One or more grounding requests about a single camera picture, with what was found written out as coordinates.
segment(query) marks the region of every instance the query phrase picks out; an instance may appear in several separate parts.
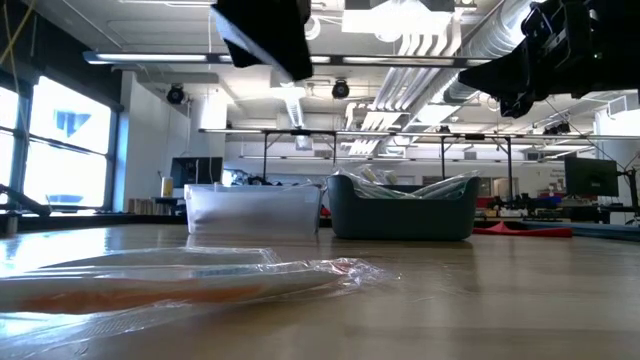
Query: plastic bin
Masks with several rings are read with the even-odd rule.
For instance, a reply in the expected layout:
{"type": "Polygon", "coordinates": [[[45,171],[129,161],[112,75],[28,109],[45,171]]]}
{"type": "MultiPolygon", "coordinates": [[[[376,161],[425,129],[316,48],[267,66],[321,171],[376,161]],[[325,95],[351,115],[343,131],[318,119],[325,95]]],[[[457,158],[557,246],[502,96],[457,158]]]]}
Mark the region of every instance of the plastic bin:
{"type": "Polygon", "coordinates": [[[456,241],[473,231],[480,178],[456,200],[363,199],[351,179],[327,179],[333,231],[346,239],[456,241]]]}
{"type": "Polygon", "coordinates": [[[322,192],[314,186],[185,185],[190,234],[312,235],[322,192]]]}

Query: computer monitor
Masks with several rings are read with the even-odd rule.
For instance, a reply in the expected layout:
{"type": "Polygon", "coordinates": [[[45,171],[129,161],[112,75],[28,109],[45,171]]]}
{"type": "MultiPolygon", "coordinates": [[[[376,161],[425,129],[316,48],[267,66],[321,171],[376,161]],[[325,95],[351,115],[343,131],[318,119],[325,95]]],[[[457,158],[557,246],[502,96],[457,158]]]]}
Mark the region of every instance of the computer monitor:
{"type": "Polygon", "coordinates": [[[567,194],[618,196],[618,168],[615,161],[565,158],[567,194]]]}
{"type": "Polygon", "coordinates": [[[173,158],[171,177],[174,188],[184,188],[186,184],[214,184],[222,181],[223,162],[221,157],[173,158]]]}

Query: clear plastic bin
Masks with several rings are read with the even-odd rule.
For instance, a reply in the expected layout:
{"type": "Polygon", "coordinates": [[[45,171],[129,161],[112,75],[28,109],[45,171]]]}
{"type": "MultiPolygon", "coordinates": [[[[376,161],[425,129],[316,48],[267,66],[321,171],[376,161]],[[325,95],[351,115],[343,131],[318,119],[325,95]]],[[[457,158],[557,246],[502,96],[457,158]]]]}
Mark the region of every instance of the clear plastic bin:
{"type": "Polygon", "coordinates": [[[315,186],[185,185],[190,234],[312,235],[322,192],[315,186]]]}

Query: table surface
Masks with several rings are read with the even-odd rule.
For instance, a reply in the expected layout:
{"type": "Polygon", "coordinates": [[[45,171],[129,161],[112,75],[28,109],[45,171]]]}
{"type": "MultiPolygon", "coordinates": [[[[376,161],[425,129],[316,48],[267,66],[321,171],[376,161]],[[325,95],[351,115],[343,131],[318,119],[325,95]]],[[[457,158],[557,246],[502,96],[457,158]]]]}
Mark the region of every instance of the table surface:
{"type": "Polygon", "coordinates": [[[402,279],[341,297],[236,306],[29,359],[640,358],[636,243],[348,241],[328,229],[317,239],[230,239],[129,225],[17,235],[0,241],[0,261],[28,269],[105,250],[185,245],[271,247],[284,260],[358,257],[402,279]]]}

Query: red mat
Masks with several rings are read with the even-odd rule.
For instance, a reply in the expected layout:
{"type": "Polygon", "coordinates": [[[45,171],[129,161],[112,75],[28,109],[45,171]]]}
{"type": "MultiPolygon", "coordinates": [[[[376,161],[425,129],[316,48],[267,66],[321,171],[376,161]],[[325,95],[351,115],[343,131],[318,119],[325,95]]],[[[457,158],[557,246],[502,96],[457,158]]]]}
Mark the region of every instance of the red mat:
{"type": "Polygon", "coordinates": [[[474,234],[479,235],[516,235],[533,237],[573,237],[573,230],[570,228],[538,229],[538,230],[512,230],[501,221],[498,225],[487,229],[474,228],[474,234]]]}

